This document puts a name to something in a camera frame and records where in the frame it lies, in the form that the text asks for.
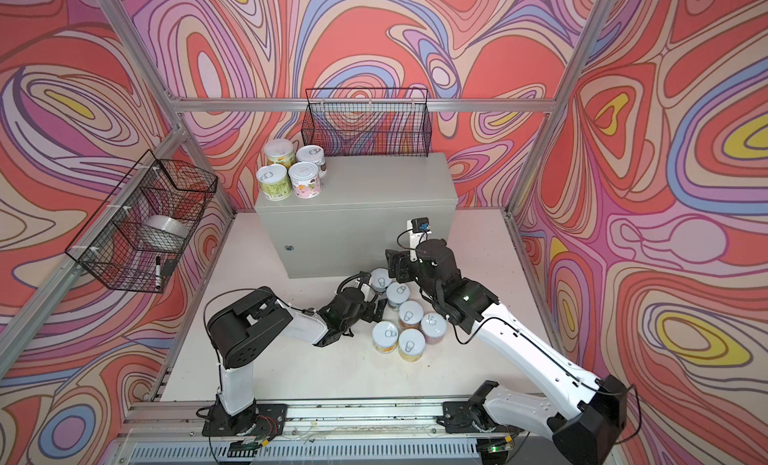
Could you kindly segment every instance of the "wire basket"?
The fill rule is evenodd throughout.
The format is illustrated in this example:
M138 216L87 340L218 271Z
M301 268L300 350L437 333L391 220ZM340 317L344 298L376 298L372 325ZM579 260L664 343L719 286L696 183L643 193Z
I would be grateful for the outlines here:
M190 163L155 159L96 238L78 257L72 243L67 254L107 288L161 293L217 185Z
M326 156L427 156L432 120L425 88L306 89L305 145Z

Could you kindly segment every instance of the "can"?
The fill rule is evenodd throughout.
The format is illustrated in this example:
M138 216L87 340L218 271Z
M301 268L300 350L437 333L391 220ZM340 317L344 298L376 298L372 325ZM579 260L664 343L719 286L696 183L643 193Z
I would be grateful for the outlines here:
M383 293L391 283L392 279L389 278L389 272L386 268L377 268L371 271L370 285L374 290Z
M264 145L264 155L270 164L279 163L289 169L296 163L293 143L287 139L272 139Z
M389 354L397 347L397 327L390 321L380 321L371 332L373 347L382 354Z
M422 318L424 317L424 309L418 302L408 300L400 305L397 316L400 319L400 327L418 328L418 324L422 322Z
M320 167L320 178L326 176L326 153L321 146L306 145L296 151L296 160L311 162Z
M386 288L386 302L392 310L398 310L400 304L411 297L411 289L402 283L391 283Z
M415 328L403 330L397 339L397 351L405 361L417 361L424 354L424 335Z
M435 312L428 313L422 318L422 334L429 345L442 341L448 330L446 319Z
M320 167L311 162L299 162L288 169L293 191L302 199L311 199L320 194Z
M263 166L256 172L256 179L268 200L276 202L290 196L288 170L284 166L277 164Z

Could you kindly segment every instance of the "colorful swirl pattern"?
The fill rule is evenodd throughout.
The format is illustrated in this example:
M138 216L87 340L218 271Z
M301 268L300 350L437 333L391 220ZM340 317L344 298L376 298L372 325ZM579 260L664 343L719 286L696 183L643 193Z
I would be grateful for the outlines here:
M170 127L95 0L0 0L0 30L2 330ZM101 459L154 383L223 217L214 202L163 295L78 280L0 381L0 463Z
M767 51L768 0L619 0L515 204L624 463L768 462Z
M591 8L591 0L123 3L170 92L185 97L303 97L318 86L425 86L441 98L552 97ZM261 146L272 137L301 145L301 117L186 115L237 209L254 205ZM541 119L433 116L433 148L455 157L463 206L505 205ZM513 144L498 145L503 140ZM498 156L502 150L506 156ZM485 163L491 175L470 173L468 163ZM469 183L468 173L477 181Z

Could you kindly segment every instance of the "white table surface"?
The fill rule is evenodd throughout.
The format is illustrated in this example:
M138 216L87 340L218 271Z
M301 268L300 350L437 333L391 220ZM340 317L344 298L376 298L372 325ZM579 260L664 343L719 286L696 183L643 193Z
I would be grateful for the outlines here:
M237 215L216 264L201 306L173 365L162 401L209 401L218 388L216 355L203 327L203 306L212 297L241 287L267 285L293 306L319 309L332 299L344 277L289 279L256 213ZM547 341L542 319L498 210L457 210L448 246L462 275L485 285L510 307L531 331ZM430 305L412 299L425 312ZM248 292L226 295L211 303L206 317ZM385 319L396 314L387 308ZM374 324L359 321L355 337L341 337L327 347L290 337L278 337L255 360L254 396L258 400L323 398L435 397L472 394L485 380L495 380L515 391L537 392L522 372L476 339L459 345L448 334L437 345L427 345L421 360L408 363L394 351L383 355L371 343ZM466 335L459 330L459 337Z

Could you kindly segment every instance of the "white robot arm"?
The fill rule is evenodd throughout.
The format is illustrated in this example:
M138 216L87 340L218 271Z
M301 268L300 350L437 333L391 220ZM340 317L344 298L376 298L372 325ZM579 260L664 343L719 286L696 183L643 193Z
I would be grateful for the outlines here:
M428 238L427 219L408 221L407 232L406 251L386 251L389 276L400 283L415 281L437 313L470 334L467 341L478 338L494 347L544 393L517 393L486 381L460 403L459 413L438 422L449 433L514 426L549 438L574 465L602 463L626 424L624 384L574 364L529 331L486 287L463 278L446 241ZM357 287L345 287L356 279ZM347 278L319 311L290 307L261 287L211 317L206 330L220 357L221 391L208 417L214 414L225 425L216 435L250 431L257 413L253 361L279 334L323 347L349 335L360 319L380 320L379 306L366 301L361 290L369 279L365 272Z
M602 463L626 425L627 387L612 375L601 379L574 364L529 331L486 287L463 278L446 241L428 238L428 219L408 221L407 231L407 251L386 251L389 276L415 281L437 313L471 334L468 340L476 337L494 347L545 395L516 393L486 381L460 408L462 416L442 420L446 429L461 429L458 424L466 422L480 431L513 425L550 438L574 465Z

